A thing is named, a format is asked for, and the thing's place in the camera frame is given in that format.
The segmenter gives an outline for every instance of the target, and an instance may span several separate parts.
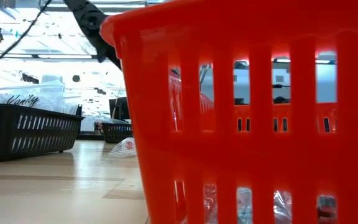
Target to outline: plastic bag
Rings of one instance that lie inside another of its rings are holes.
[[[275,223],[291,224],[291,196],[288,192],[276,191],[273,195]],[[207,224],[218,224],[219,206],[216,200],[216,186],[204,187],[204,210]],[[187,224],[187,217],[180,222]],[[240,187],[237,190],[237,224],[252,224],[252,192]]]
[[[65,85],[53,82],[0,88],[0,103],[58,111]]]
[[[81,96],[63,96],[55,107],[56,112],[76,115],[78,105],[81,103]]]
[[[109,154],[120,158],[136,156],[135,139],[125,138],[118,143]]]

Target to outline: black plastic basket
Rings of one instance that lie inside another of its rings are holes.
[[[0,161],[71,149],[82,119],[81,116],[0,104]]]
[[[103,123],[104,141],[107,143],[119,143],[125,138],[133,137],[131,124]]]

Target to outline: red plastic basket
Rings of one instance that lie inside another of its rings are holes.
[[[176,223],[184,214],[189,224],[204,223],[203,186],[210,183],[221,224],[237,223],[238,187],[252,189],[254,224],[274,223],[275,189],[291,192],[294,224],[317,223],[319,194],[337,198],[338,223],[358,223],[358,1],[172,1],[109,17],[101,35],[122,59],[152,224]],[[315,93],[315,55],[322,50],[337,53],[333,134],[316,128],[325,113]],[[288,132],[275,133],[271,59],[283,54],[291,58],[291,104]],[[249,133],[238,131],[233,103],[233,62],[244,58]],[[198,79],[204,63],[214,65],[207,110]],[[173,67],[182,75],[171,94]],[[175,94],[179,128],[172,122]],[[155,109],[145,110],[150,99]],[[177,195],[175,181],[184,182]]]
[[[317,116],[316,127],[319,133],[336,133],[337,131],[337,104],[318,103],[316,104]],[[250,131],[250,106],[236,105],[234,111],[237,118],[239,131]],[[287,132],[291,113],[290,104],[273,105],[274,131]]]

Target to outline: white plastic bag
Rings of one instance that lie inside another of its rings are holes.
[[[63,96],[55,107],[56,112],[76,115],[78,105],[81,104],[81,96]]]
[[[125,138],[118,143],[109,154],[120,158],[136,156],[135,139]]]
[[[0,103],[56,111],[65,85],[53,82],[0,88]]]

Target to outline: floor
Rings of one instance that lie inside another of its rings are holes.
[[[0,162],[0,223],[144,224],[137,159],[110,156],[112,147],[76,141],[62,154]]]

